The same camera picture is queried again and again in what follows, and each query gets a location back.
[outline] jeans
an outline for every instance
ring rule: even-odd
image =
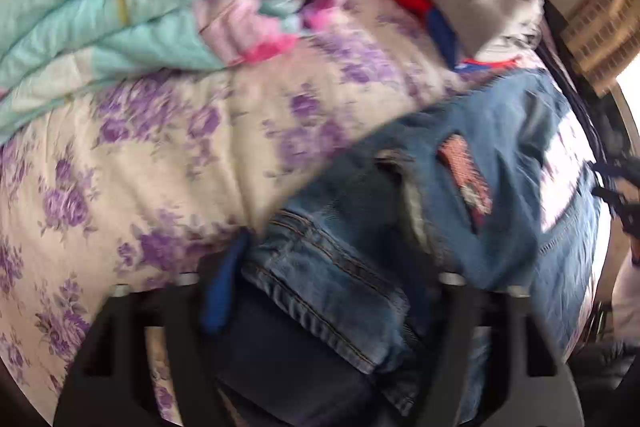
[[[516,70],[384,126],[277,211],[243,276],[366,374],[402,371],[441,318],[421,277],[423,256],[476,287],[518,284],[541,303],[579,309],[584,292],[555,284],[558,269],[572,280],[574,242],[549,241],[540,225],[544,154],[567,110],[548,73]],[[452,134],[466,139],[492,198],[479,228],[437,158]],[[590,194],[582,205],[596,207]],[[554,271],[544,259],[561,264]],[[564,327],[562,312],[546,318],[552,330]],[[401,411],[414,386],[405,387],[393,399]]]

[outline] curtain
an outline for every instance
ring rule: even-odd
[[[575,70],[603,96],[640,53],[640,0],[583,0],[562,39]]]

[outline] bed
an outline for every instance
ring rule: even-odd
[[[533,52],[523,67],[541,67]],[[348,0],[292,52],[214,74],[163,70],[78,96],[1,149],[0,356],[44,419],[115,283],[158,287],[222,251],[335,153],[476,79],[446,66],[392,0]],[[592,153],[573,113],[545,158],[543,228],[569,202]],[[609,240],[598,240],[577,339]],[[178,421],[161,333],[150,336],[158,404]]]

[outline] yellow stripe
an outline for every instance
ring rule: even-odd
[[[118,19],[123,26],[131,26],[129,19],[129,11],[127,10],[127,0],[116,0],[116,10],[118,11]]]

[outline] floral bedsheet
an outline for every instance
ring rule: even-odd
[[[148,289],[193,269],[239,225],[260,230],[354,140],[479,80],[447,70],[393,1],[349,0],[329,31],[287,55],[215,74],[161,71],[31,122],[0,153],[2,360],[51,421],[111,285]],[[588,158],[569,114],[546,154],[545,228]],[[586,312],[608,241],[601,214]],[[158,404],[178,421],[161,332],[151,333]]]

